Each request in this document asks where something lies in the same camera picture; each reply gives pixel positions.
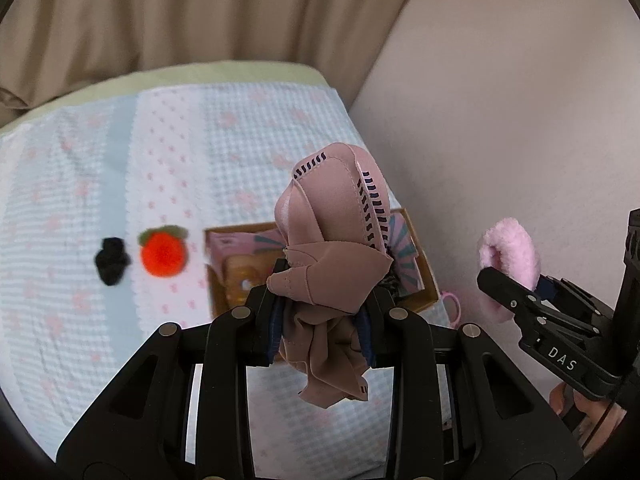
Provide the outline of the right hand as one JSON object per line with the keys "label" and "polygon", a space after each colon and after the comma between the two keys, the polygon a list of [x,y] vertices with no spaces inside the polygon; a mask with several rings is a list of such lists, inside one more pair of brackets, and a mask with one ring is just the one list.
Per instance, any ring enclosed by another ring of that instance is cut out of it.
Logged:
{"label": "right hand", "polygon": [[577,440],[586,460],[596,454],[624,420],[627,411],[607,400],[590,401],[581,393],[572,391],[575,408],[584,414],[578,425]]}

